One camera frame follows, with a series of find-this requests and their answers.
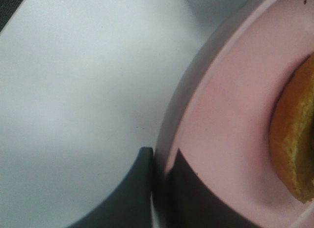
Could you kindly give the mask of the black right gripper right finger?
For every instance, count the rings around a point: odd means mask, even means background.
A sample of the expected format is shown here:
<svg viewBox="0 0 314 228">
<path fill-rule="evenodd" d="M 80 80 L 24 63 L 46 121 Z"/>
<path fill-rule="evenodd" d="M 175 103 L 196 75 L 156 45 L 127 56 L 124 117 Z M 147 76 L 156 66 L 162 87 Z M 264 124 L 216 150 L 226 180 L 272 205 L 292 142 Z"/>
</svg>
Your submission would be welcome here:
<svg viewBox="0 0 314 228">
<path fill-rule="evenodd" d="M 216 197 L 180 150 L 168 178 L 169 228 L 244 228 L 245 219 Z"/>
</svg>

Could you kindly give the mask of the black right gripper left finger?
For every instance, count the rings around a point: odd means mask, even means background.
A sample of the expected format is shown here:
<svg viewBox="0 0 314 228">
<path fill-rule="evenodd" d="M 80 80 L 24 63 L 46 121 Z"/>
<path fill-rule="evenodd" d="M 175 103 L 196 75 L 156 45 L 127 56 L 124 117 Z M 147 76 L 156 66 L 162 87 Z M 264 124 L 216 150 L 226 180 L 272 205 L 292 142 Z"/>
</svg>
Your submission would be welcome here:
<svg viewBox="0 0 314 228">
<path fill-rule="evenodd" d="M 142 147 L 118 187 L 71 228 L 151 228 L 153 149 Z"/>
</svg>

